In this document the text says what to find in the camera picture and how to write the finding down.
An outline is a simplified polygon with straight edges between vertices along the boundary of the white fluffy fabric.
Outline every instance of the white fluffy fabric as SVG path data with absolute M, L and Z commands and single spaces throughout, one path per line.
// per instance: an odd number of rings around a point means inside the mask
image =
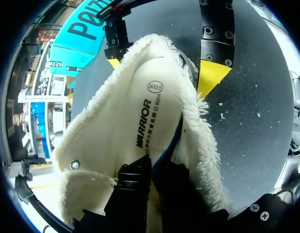
M 210 125 L 203 118 L 208 106 L 197 96 L 189 78 L 188 66 L 182 66 L 179 51 L 170 39 L 156 34 L 143 37 L 124 55 L 87 108 L 71 122 L 53 153 L 61 192 L 60 209 L 67 224 L 71 225 L 72 218 L 81 219 L 82 209 L 103 210 L 123 164 L 136 161 L 146 152 L 154 163 L 171 141 L 181 113 L 183 130 L 173 161 L 189 169 L 191 180 L 212 211 L 223 208 L 230 211 L 230 202 L 221 182 L 217 143 Z M 140 116 L 140 111 L 131 116 L 129 113 L 135 111 L 139 101 L 143 102 L 143 99 L 139 100 L 139 94 L 131 91 L 132 86 L 142 83 L 141 78 L 133 79 L 142 76 L 137 74 L 141 67 L 148 70 L 145 80 L 153 74 L 161 77 L 165 82 L 164 91 L 170 96 L 165 100 L 166 104 L 162 102 L 160 106 L 164 114 L 157 123 L 159 127 L 154 128 L 149 150 L 137 148 L 135 141 L 128 143 L 129 138 L 135 138 L 137 129 L 130 124 Z M 170 105 L 179 105 L 179 109 L 168 109 Z M 78 170 L 70 170 L 72 160 L 79 161 Z M 148 202 L 147 231 L 161 232 L 158 194 L 153 186 Z

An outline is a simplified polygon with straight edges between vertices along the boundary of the black cable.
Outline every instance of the black cable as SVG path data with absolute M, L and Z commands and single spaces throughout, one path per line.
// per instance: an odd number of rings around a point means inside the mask
M 47 228 L 49 228 L 50 226 L 49 225 L 46 225 L 43 230 L 42 230 L 42 233 L 45 233 L 45 231 L 47 230 Z
M 50 210 L 48 210 L 35 195 L 29 197 L 30 204 L 39 213 L 39 215 L 50 225 L 52 228 L 60 233 L 72 233 L 72 229 L 59 220 Z
M 118 4 L 121 0 L 114 0 L 112 2 L 110 2 L 107 6 L 105 6 L 99 13 L 97 13 L 97 18 L 99 18 L 101 16 L 101 14 L 103 12 L 105 12 L 108 8 L 115 6 L 116 4 Z
M 298 75 L 297 73 L 295 73 L 294 71 L 292 71 L 292 70 L 290 70 L 290 72 L 292 72 L 292 73 L 294 73 L 294 74 L 296 74 L 298 77 L 297 78 L 293 78 L 293 79 L 291 79 L 291 81 L 293 81 L 293 80 L 296 80 L 296 79 L 300 79 L 300 75 Z
M 294 204 L 294 196 L 293 196 L 294 194 L 290 190 L 281 190 L 278 193 L 276 193 L 275 196 L 279 197 L 279 195 L 282 194 L 282 193 L 284 193 L 284 192 L 289 192 L 291 194 L 291 200 L 292 200 L 292 203 Z

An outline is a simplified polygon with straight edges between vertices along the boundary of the teal banner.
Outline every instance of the teal banner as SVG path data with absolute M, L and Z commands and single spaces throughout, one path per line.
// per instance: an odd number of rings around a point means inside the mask
M 105 36 L 96 17 L 113 0 L 85 0 L 57 34 L 50 51 L 50 72 L 75 77 L 98 55 Z

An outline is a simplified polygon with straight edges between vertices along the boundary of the white shelf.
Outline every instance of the white shelf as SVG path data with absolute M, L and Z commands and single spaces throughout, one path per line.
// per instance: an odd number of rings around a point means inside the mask
M 65 76 L 63 78 L 63 91 L 62 91 L 62 96 L 64 96 L 64 91 L 66 90 L 66 85 L 67 85 L 67 77 Z
M 52 78 L 53 78 L 53 76 L 51 75 L 51 77 L 48 79 L 48 83 L 47 83 L 47 94 L 46 94 L 46 96 L 49 95 L 49 90 L 50 90 L 50 88 L 51 88 Z
M 27 96 L 26 103 L 30 102 L 65 102 L 69 103 L 68 96 Z
M 23 136 L 22 138 L 23 147 L 27 145 L 28 141 L 30 141 L 30 133 L 26 133 L 25 136 Z
M 39 60 L 39 63 L 38 63 L 38 66 L 37 66 L 37 69 L 36 69 L 36 73 L 34 75 L 34 80 L 33 80 L 33 85 L 32 85 L 32 96 L 34 96 L 34 90 L 35 90 L 35 87 L 37 85 L 37 80 L 40 78 L 40 69 L 41 69 L 41 64 L 42 64 L 42 61 L 44 60 L 44 57 L 46 56 L 47 54 L 47 50 L 48 50 L 48 47 L 50 45 L 51 41 L 48 41 L 45 49 L 43 50 L 43 53 L 40 57 L 40 60 Z

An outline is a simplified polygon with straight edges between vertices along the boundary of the black bolt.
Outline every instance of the black bolt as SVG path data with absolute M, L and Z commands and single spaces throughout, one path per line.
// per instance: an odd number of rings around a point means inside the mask
M 226 36 L 228 39 L 233 39 L 233 38 L 234 38 L 233 33 L 230 32 L 230 31 L 227 31 L 227 32 L 225 33 L 225 36 Z
M 213 56 L 209 54 L 209 55 L 206 56 L 206 59 L 207 59 L 208 61 L 212 61 L 212 60 L 213 60 Z
M 230 67 L 232 65 L 232 61 L 231 60 L 225 60 L 225 64 Z
M 231 3 L 227 3 L 227 4 L 225 5 L 225 8 L 228 9 L 228 10 L 232 10 L 232 9 L 233 9 L 233 6 L 232 6 Z
M 213 33 L 212 28 L 206 27 L 206 28 L 205 28 L 205 33 L 206 33 L 206 34 L 212 34 L 212 33 Z
M 200 4 L 203 5 L 203 6 L 206 6 L 206 5 L 208 5 L 208 1 L 207 0 L 201 0 Z

